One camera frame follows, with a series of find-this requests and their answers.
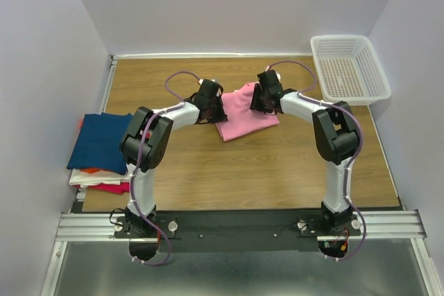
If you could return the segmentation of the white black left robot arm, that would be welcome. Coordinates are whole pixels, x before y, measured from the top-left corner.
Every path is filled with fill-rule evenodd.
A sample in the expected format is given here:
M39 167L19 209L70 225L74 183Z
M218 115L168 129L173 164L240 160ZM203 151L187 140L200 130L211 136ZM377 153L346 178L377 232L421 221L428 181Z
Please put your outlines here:
M199 79L198 91L170 107L151 110L139 107L119 144L131 168L129 201L122 230L139 237L160 233L155 224L155 169L167 150L171 133L188 125L219 123L228 120L223 109L222 86Z

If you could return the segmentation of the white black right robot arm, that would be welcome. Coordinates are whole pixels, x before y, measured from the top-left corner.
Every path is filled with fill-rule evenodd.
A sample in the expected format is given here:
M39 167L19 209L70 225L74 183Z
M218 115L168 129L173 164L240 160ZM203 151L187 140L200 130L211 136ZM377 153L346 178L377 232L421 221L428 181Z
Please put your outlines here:
M273 69L258 74L257 78L251 110L289 114L313 125L318 154L327 165L319 226L326 234L336 234L352 220L352 168L363 146L358 120L344 101L326 103L294 89L284 89Z

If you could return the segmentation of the pink t shirt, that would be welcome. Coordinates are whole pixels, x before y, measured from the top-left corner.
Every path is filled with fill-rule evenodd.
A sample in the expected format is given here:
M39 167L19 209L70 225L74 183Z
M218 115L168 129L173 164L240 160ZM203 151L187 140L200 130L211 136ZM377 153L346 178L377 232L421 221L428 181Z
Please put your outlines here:
M246 83L240 89L222 94L228 120L217 123L216 128L224 142L280 124L276 116L250 109L254 87L255 82Z

